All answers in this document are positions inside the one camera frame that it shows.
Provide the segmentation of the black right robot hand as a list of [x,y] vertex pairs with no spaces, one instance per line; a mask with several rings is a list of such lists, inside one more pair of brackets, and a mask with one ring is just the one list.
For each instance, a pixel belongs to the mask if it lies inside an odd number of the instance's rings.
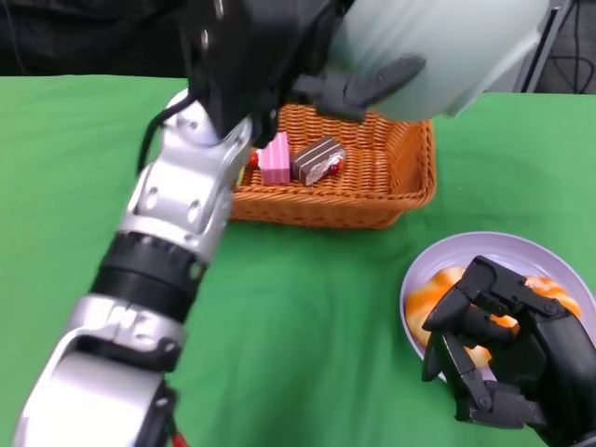
[[460,422],[595,443],[595,346],[559,301],[483,256],[429,313],[422,379],[444,375]]

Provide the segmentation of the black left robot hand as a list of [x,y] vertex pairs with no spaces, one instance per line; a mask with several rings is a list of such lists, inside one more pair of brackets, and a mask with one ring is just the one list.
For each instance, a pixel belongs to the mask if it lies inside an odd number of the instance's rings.
[[263,147],[287,103],[319,115],[361,121],[369,108],[425,68],[420,56],[392,57],[371,74],[331,71],[333,38],[353,1],[187,1],[181,20],[189,92],[219,139],[243,119]]

